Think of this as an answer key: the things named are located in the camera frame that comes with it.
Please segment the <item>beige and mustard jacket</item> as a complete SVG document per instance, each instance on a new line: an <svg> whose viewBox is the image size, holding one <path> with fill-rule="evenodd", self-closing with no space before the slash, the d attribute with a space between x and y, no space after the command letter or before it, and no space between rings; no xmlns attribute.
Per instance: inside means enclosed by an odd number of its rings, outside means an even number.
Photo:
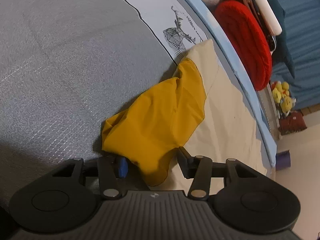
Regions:
<svg viewBox="0 0 320 240"><path fill-rule="evenodd" d="M178 147L219 163L235 158L267 174L257 122L219 64L212 40L193 46L173 77L108 118L101 136L102 149L129 159L153 190L189 190L191 180L176 161Z"/></svg>

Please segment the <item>dark red bag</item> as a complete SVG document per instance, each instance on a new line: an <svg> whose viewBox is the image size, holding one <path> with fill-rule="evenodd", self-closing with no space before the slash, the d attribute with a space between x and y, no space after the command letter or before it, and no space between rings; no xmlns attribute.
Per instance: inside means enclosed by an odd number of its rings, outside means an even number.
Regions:
<svg viewBox="0 0 320 240"><path fill-rule="evenodd" d="M279 120L279 132L281 135L301 132L307 129L301 111L292 111L287 117Z"/></svg>

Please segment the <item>red knitted blanket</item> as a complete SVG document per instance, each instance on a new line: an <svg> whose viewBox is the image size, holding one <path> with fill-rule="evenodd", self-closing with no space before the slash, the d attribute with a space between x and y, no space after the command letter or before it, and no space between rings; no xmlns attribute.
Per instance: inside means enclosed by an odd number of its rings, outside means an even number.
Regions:
<svg viewBox="0 0 320 240"><path fill-rule="evenodd" d="M272 73L272 56L253 14L242 3L228 0L216 7L214 16L242 61L254 89L264 89Z"/></svg>

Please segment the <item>yellow plush toys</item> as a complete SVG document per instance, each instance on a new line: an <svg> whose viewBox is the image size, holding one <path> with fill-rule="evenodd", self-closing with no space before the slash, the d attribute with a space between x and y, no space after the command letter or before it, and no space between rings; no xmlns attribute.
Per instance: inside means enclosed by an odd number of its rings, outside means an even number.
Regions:
<svg viewBox="0 0 320 240"><path fill-rule="evenodd" d="M271 84L271 91L278 118L286 118L296 104L296 99L291 97L289 84L285 81L275 81Z"/></svg>

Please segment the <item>purple box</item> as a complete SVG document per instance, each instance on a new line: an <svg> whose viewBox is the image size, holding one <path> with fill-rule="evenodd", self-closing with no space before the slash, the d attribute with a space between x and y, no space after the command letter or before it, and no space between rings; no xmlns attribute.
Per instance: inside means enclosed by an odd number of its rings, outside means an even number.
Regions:
<svg viewBox="0 0 320 240"><path fill-rule="evenodd" d="M276 154L276 170L284 170L291 167L290 151L286 150Z"/></svg>

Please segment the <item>blue curtain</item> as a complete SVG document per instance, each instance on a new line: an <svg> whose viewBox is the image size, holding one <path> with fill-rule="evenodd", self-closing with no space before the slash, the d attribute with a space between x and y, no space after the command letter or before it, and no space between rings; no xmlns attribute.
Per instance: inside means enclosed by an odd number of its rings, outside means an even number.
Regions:
<svg viewBox="0 0 320 240"><path fill-rule="evenodd" d="M284 63L276 64L272 81L286 81L295 109L319 104L319 0L278 0L286 12L287 47L295 66L293 78Z"/></svg>

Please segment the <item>white rolled pillow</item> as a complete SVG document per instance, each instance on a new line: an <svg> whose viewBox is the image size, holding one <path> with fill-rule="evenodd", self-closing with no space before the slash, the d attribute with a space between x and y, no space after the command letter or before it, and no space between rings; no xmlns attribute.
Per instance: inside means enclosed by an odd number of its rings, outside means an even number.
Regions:
<svg viewBox="0 0 320 240"><path fill-rule="evenodd" d="M267 0L255 0L264 22L272 36L278 36L282 33L282 28L278 22L272 8Z"/></svg>

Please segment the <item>light blue sheet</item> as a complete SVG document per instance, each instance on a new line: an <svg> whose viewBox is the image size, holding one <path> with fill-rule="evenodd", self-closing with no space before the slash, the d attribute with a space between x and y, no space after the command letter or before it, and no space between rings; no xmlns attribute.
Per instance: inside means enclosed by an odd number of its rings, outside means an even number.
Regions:
<svg viewBox="0 0 320 240"><path fill-rule="evenodd" d="M204 5L201 0L184 0L195 14L200 18L204 26L213 37L219 50L224 55L234 75L236 76L242 91L244 92L248 103L253 111L258 127L260 129L261 136L268 154L270 165L275 167L276 165L276 152L277 145L269 130L269 126L266 120L266 115L263 113L263 109L259 102L259 97L253 88L251 80L238 57L234 47L230 40L226 36L225 32L217 22L216 18L210 12L210 10Z"/></svg>

